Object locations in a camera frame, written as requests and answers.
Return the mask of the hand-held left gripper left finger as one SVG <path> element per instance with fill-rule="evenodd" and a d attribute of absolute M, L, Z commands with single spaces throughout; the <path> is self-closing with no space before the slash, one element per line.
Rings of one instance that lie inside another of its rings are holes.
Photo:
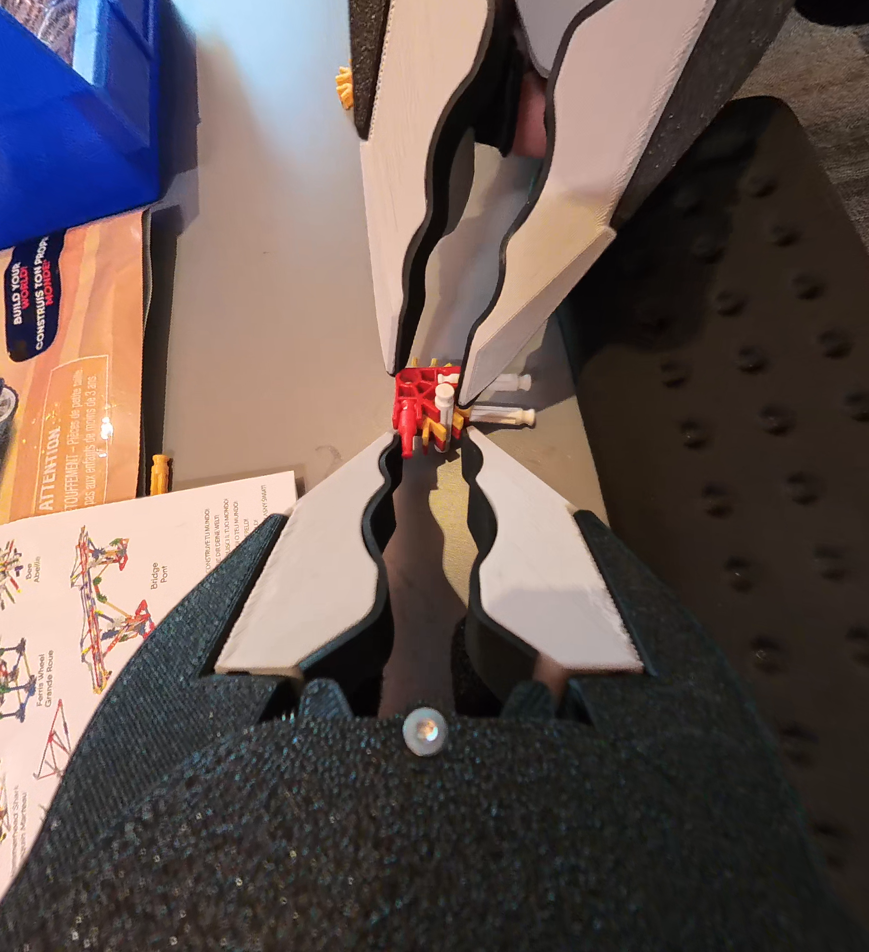
<path fill-rule="evenodd" d="M 383 433 L 296 504 L 215 662 L 217 673 L 368 677 L 391 651 L 371 516 L 390 504 L 399 441 Z"/>

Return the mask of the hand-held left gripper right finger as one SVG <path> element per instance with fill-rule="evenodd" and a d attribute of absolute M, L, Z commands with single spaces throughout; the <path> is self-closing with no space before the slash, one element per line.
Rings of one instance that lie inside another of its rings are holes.
<path fill-rule="evenodd" d="M 484 676 L 546 658 L 568 674 L 642 673 L 644 664 L 581 531 L 587 516 L 472 428 L 462 437 L 473 636 L 501 649 Z"/>

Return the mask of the clear plastic bag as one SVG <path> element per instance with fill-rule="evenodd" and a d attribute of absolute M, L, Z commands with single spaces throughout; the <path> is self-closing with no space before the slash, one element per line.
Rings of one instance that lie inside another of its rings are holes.
<path fill-rule="evenodd" d="M 39 1 L 32 30 L 89 83 L 104 84 L 116 9 L 108 1 Z"/>

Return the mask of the white printed instruction sheet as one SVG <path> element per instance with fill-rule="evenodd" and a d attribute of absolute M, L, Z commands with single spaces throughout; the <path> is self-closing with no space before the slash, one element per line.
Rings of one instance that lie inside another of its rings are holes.
<path fill-rule="evenodd" d="M 284 471 L 0 527 L 0 898 L 132 653 L 297 498 Z"/>

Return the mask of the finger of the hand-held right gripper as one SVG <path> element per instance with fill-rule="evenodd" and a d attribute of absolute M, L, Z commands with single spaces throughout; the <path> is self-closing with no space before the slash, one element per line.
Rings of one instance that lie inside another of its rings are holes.
<path fill-rule="evenodd" d="M 384 368 L 409 360 L 425 268 L 445 231 L 453 153 L 495 30 L 488 1 L 389 6 L 368 138 L 360 145 L 374 310 Z"/>
<path fill-rule="evenodd" d="M 614 240 L 610 221 L 714 8 L 593 2 L 561 41 L 541 174 L 500 248 L 496 293 L 468 339 L 470 404 Z"/>

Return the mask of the red plastic connector piece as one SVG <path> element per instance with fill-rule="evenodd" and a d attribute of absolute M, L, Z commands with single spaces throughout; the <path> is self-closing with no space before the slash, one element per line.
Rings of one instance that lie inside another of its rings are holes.
<path fill-rule="evenodd" d="M 392 418 L 392 426 L 394 429 L 395 429 L 395 422 L 397 420 L 397 416 L 400 413 L 401 408 L 405 404 L 414 405 L 415 410 L 417 411 L 417 415 L 419 417 L 418 423 L 420 423 L 420 411 L 418 409 L 418 403 L 417 403 L 416 384 L 420 378 L 421 371 L 425 368 L 427 367 L 421 367 L 419 365 L 410 366 L 395 376 L 393 418 Z M 421 437 L 419 426 L 417 428 L 417 436 Z"/>

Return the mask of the orange and red toy bag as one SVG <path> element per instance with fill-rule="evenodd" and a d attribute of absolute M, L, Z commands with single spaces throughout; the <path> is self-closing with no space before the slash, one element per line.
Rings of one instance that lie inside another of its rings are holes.
<path fill-rule="evenodd" d="M 138 487 L 149 209 L 0 251 L 0 525 Z"/>

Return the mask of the blue plastic bin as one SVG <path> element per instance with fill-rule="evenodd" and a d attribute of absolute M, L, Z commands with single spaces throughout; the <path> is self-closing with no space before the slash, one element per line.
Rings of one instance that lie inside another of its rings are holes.
<path fill-rule="evenodd" d="M 197 64 L 178 4 L 75 5 L 71 64 L 0 7 L 0 250 L 167 193 L 197 208 Z"/>

